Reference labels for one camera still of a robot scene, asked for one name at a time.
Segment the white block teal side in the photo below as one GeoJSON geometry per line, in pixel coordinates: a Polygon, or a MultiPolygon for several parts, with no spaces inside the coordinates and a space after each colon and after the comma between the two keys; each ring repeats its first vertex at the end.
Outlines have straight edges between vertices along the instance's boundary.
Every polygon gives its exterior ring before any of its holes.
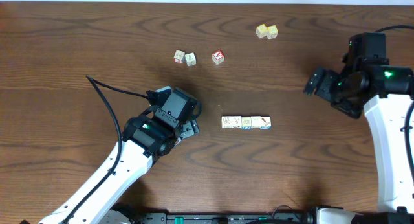
{"type": "Polygon", "coordinates": [[[231,128],[232,127],[231,119],[232,119],[231,116],[222,116],[221,117],[222,128],[231,128]]]}

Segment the plain white block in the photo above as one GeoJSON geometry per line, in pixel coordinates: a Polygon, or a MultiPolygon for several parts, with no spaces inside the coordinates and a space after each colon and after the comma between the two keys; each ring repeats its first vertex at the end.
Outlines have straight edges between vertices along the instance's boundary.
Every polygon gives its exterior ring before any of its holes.
{"type": "Polygon", "coordinates": [[[252,129],[261,128],[261,116],[251,116],[252,129]]]}

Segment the white block blue pencil picture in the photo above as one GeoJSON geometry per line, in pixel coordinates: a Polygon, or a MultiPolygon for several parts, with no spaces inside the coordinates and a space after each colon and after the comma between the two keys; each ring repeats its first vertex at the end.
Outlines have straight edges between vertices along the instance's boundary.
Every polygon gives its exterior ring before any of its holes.
{"type": "Polygon", "coordinates": [[[272,127],[270,117],[261,117],[261,129],[270,129],[272,127]]]}

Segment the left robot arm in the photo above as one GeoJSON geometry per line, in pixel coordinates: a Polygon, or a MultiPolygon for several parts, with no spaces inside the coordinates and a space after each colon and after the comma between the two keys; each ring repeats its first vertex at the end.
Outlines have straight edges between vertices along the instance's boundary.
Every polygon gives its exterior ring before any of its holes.
{"type": "Polygon", "coordinates": [[[62,206],[39,222],[101,223],[122,194],[180,141],[198,134],[196,120],[180,124],[146,115],[131,118],[108,158],[62,206]]]}

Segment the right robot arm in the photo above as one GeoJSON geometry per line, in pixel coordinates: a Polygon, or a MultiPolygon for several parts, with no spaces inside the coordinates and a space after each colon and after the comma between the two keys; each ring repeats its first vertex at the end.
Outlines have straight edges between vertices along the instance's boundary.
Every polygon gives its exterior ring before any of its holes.
{"type": "Polygon", "coordinates": [[[408,67],[365,65],[338,74],[318,67],[303,92],[317,95],[347,116],[365,116],[375,147],[377,212],[317,207],[306,223],[413,222],[413,71],[408,67]]]}

